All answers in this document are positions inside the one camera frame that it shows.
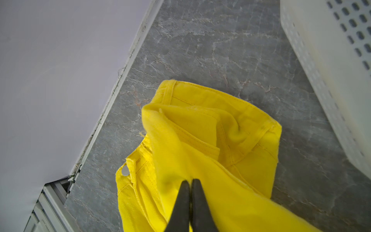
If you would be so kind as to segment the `yellow trousers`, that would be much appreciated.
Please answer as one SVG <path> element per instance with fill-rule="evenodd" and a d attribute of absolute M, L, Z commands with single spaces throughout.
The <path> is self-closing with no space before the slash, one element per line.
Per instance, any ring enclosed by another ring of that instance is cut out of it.
<path fill-rule="evenodd" d="M 116 174 L 126 232 L 164 232 L 183 181 L 201 181 L 219 232 L 314 232 L 271 200 L 281 125 L 254 105 L 165 80 L 142 109 L 146 136 Z"/>

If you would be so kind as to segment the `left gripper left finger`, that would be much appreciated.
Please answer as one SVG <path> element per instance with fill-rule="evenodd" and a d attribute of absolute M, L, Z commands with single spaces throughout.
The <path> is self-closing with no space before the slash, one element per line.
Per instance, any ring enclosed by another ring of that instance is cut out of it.
<path fill-rule="evenodd" d="M 181 183 L 174 208 L 164 232 L 189 232 L 190 219 L 190 185 Z"/>

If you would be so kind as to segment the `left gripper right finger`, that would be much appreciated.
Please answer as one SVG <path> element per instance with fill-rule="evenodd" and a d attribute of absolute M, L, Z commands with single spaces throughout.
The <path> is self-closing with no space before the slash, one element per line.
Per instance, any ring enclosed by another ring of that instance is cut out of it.
<path fill-rule="evenodd" d="M 199 179 L 194 179 L 191 186 L 192 207 L 191 227 L 194 232 L 218 232 L 207 199 Z"/>

